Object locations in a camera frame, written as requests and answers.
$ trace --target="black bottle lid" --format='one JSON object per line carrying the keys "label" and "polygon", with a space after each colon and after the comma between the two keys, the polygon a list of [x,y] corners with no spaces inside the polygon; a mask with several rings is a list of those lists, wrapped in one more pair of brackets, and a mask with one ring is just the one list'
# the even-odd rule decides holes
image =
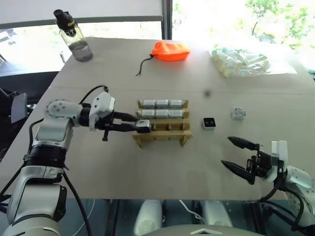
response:
{"label": "black bottle lid", "polygon": [[57,26],[64,31],[71,30],[77,25],[68,11],[58,9],[54,11],[54,15]]}

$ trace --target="orange bag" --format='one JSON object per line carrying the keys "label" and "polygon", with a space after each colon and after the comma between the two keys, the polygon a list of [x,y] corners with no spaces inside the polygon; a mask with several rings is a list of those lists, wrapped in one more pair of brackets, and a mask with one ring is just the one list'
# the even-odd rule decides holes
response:
{"label": "orange bag", "polygon": [[146,60],[151,60],[153,57],[163,61],[184,60],[188,56],[190,49],[182,43],[172,43],[159,41],[154,45],[150,54],[150,58],[144,59],[140,64],[140,71],[136,75],[141,75],[142,63]]}

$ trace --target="white wall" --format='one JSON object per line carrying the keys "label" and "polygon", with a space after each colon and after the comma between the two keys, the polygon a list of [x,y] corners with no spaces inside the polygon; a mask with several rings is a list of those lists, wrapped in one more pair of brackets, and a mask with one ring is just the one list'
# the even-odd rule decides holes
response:
{"label": "white wall", "polygon": [[74,18],[161,16],[161,0],[0,0],[0,25],[54,19],[53,11]]}

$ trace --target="black square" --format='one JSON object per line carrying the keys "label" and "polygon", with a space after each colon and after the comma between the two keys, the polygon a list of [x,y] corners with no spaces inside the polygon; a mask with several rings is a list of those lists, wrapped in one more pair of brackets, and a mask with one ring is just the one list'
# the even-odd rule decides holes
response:
{"label": "black square", "polygon": [[215,127],[216,126],[216,122],[215,122],[214,118],[204,118],[203,123],[204,123],[205,127]]}

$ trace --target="table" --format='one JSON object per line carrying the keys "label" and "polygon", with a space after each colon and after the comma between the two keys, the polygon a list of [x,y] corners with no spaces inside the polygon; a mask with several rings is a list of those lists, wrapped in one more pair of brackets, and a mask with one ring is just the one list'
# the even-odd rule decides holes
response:
{"label": "table", "polygon": [[[103,199],[211,199],[252,200],[268,193],[272,184],[257,180],[254,186],[226,169],[220,160],[245,166],[252,152],[227,139],[239,136],[264,144],[287,140],[289,164],[314,177],[314,83],[291,57],[297,75],[270,75],[224,79],[205,49],[194,47],[186,61],[172,65],[146,61],[142,76],[135,77],[153,40],[90,38],[94,58],[65,64],[37,108],[26,121],[0,164],[0,188],[22,163],[28,146],[28,126],[43,117],[44,105],[55,98],[78,102],[93,86],[106,84],[116,99],[115,110],[134,114],[137,99],[188,99],[193,138],[184,147],[178,141],[144,143],[140,149],[131,133],[74,128],[66,165],[82,198]],[[205,97],[204,89],[212,95]],[[99,92],[94,92],[88,102]],[[230,109],[244,107],[248,117],[232,120]],[[204,131],[203,117],[214,117],[217,127]],[[276,199],[284,199],[279,192]]]}

